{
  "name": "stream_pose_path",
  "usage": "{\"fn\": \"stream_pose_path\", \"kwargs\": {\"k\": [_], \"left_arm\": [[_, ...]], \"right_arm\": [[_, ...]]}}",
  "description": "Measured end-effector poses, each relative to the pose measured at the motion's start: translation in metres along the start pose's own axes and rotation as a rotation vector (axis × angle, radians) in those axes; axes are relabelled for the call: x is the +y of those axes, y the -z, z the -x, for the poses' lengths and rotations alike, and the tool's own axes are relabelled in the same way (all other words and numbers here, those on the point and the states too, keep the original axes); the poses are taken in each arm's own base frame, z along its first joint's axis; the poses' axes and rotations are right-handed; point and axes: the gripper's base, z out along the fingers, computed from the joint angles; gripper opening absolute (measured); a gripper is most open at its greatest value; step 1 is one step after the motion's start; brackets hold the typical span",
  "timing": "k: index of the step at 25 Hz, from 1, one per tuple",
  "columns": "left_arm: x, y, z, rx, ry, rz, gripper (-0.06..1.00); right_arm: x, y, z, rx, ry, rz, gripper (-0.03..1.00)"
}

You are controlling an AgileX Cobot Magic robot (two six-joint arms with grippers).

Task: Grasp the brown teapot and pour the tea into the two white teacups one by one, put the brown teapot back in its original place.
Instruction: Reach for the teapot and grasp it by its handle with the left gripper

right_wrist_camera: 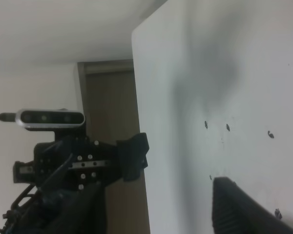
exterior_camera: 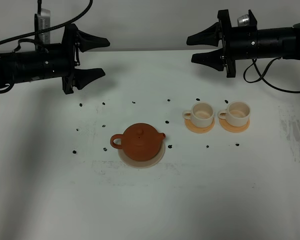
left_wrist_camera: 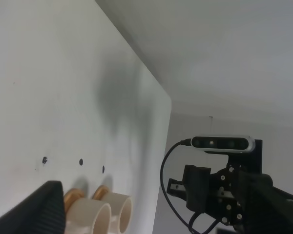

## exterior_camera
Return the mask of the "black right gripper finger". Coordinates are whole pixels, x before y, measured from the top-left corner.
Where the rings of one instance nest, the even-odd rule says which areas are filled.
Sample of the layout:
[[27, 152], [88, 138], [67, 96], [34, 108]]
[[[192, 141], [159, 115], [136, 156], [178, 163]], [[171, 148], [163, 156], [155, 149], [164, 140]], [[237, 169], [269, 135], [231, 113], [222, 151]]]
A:
[[222, 72], [226, 67], [226, 62], [223, 59], [224, 51], [222, 48], [205, 53], [195, 53], [191, 57], [191, 62], [194, 64], [204, 65]]
[[214, 23], [209, 28], [191, 35], [187, 38], [186, 44], [188, 46], [208, 45], [217, 47], [220, 41], [220, 24]]

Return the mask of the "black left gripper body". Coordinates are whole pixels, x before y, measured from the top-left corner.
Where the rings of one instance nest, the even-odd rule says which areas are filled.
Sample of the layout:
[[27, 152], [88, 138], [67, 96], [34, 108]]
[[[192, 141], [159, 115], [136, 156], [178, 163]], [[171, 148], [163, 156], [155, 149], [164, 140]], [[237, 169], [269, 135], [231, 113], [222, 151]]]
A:
[[42, 46], [43, 80], [61, 78], [62, 90], [68, 95], [73, 91], [75, 75], [75, 48], [78, 28], [74, 23], [64, 28], [61, 43], [44, 44]]

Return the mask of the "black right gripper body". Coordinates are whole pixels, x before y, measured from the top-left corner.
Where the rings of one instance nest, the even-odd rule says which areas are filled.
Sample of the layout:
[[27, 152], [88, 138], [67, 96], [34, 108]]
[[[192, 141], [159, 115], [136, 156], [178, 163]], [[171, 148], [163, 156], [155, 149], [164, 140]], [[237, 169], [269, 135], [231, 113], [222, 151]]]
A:
[[257, 46], [257, 25], [233, 27], [229, 11], [219, 10], [217, 14], [222, 49], [226, 63], [226, 76], [236, 76], [236, 60], [253, 58], [253, 49]]

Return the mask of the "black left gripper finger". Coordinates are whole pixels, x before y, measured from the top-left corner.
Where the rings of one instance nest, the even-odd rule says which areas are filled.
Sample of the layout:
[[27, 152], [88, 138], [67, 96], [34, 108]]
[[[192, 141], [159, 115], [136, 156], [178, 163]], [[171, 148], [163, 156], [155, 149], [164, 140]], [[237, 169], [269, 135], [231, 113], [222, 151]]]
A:
[[102, 68], [92, 69], [75, 69], [74, 70], [74, 86], [78, 90], [92, 83], [93, 81], [102, 78], [106, 75]]
[[79, 43], [78, 48], [82, 53], [92, 49], [110, 46], [110, 42], [107, 38], [90, 35], [80, 30], [77, 31], [77, 42]]

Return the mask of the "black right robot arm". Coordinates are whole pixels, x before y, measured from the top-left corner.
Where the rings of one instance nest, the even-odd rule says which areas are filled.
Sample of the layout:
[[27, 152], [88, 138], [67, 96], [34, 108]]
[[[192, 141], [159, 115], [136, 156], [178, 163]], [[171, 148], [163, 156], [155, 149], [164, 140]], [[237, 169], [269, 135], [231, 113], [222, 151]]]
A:
[[219, 10], [218, 21], [209, 28], [187, 38], [187, 45], [218, 46], [220, 49], [196, 53], [191, 62], [211, 67], [227, 77], [236, 76], [236, 61], [248, 59], [282, 58], [300, 61], [300, 23], [292, 27], [258, 29], [252, 13], [241, 16], [233, 27], [227, 9]]

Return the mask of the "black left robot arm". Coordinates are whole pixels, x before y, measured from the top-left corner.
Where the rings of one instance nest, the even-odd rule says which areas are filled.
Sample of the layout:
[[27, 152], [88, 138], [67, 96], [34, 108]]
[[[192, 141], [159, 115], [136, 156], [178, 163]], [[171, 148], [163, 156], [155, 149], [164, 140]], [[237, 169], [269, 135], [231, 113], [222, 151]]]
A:
[[41, 44], [23, 38], [18, 43], [33, 43], [35, 51], [21, 52], [18, 45], [12, 52], [0, 53], [0, 94], [10, 91], [15, 84], [62, 79], [62, 90], [72, 94], [73, 88], [82, 90], [91, 82], [105, 76], [101, 68], [79, 69], [79, 53], [110, 46], [108, 39], [80, 31], [72, 23], [65, 27], [62, 41]]

